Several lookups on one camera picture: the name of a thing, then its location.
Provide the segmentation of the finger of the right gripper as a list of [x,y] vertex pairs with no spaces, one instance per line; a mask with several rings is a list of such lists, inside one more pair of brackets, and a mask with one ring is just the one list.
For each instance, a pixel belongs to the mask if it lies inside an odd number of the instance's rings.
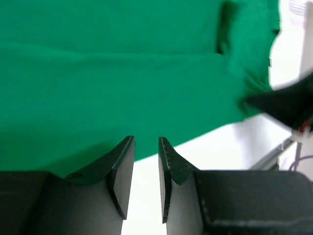
[[245,98],[245,103],[296,131],[313,130],[313,74],[289,87]]

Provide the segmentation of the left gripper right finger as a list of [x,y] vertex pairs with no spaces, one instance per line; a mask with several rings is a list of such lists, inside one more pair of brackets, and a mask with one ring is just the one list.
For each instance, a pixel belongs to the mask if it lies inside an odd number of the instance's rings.
[[169,235],[310,235],[313,184],[294,171],[199,170],[158,139]]

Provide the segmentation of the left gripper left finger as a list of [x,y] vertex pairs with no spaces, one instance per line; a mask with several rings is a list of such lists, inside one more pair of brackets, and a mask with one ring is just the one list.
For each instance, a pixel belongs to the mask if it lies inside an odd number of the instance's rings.
[[135,139],[65,178],[44,171],[0,174],[3,235],[119,235],[127,218]]

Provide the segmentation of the green t shirt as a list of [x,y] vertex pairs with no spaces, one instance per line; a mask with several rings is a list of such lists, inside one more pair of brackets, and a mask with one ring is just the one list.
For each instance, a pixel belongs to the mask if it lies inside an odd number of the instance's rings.
[[65,176],[128,135],[137,159],[258,114],[276,0],[3,0],[0,168]]

